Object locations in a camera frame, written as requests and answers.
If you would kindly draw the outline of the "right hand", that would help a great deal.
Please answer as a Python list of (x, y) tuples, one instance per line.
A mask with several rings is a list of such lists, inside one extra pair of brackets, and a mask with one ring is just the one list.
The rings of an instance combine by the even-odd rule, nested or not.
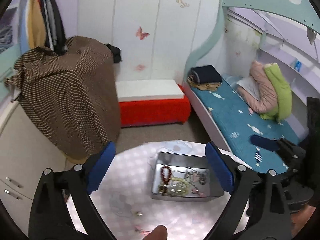
[(295, 237), (300, 232), (300, 230), (302, 230), (302, 228), (306, 225), (306, 223), (311, 218), (315, 210), (315, 207), (305, 205), (300, 211), (291, 215), (292, 237)]

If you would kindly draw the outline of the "left hand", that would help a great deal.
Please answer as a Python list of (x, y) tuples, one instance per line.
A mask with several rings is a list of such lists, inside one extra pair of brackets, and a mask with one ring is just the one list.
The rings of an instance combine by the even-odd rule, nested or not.
[(146, 235), (143, 240), (167, 240), (167, 237), (167, 228), (163, 225), (159, 225)]

